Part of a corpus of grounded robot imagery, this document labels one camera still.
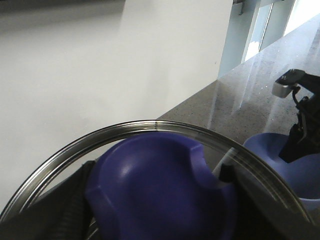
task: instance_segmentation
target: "blue plastic bowl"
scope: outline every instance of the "blue plastic bowl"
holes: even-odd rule
[[[320,207],[320,153],[301,157],[287,163],[279,157],[288,136],[261,133],[248,138],[244,146],[272,167],[309,211]]]

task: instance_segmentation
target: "purple plastic part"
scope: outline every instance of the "purple plastic part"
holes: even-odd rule
[[[236,192],[218,184],[199,142],[153,132],[103,154],[85,197],[104,240],[229,240]]]
[[[272,167],[308,210],[320,207],[320,153],[287,163],[279,157],[288,140],[279,133],[260,133],[248,138],[244,146]]]

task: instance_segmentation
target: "metal rim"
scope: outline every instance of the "metal rim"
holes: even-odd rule
[[[200,142],[205,141],[208,146],[210,143],[216,144],[216,142],[221,142],[224,145],[237,149],[248,156],[245,159],[237,159],[236,162],[239,165],[250,172],[262,168],[264,176],[260,175],[258,179],[262,181],[262,184],[265,185],[271,195],[276,200],[281,201],[285,207],[292,209],[294,212],[300,212],[307,221],[312,221],[298,197],[278,174],[259,157],[237,142],[214,131],[188,123],[166,120],[140,120],[101,128],[75,140],[53,154],[14,193],[1,213],[0,222],[28,208],[58,174],[80,157],[108,143],[144,132],[173,132],[194,137],[200,140]],[[270,183],[269,179],[277,179],[278,184],[274,185]]]

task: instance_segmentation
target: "gray countertop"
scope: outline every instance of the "gray countertop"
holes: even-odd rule
[[[288,134],[297,121],[295,103],[272,95],[277,78],[289,69],[320,76],[320,15],[274,42],[159,119],[201,126],[240,144],[250,136]],[[302,89],[297,99],[310,93]]]

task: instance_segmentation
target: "white wall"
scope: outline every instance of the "white wall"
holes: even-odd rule
[[[0,209],[64,145],[157,118],[214,81],[231,6],[107,0],[2,12]]]

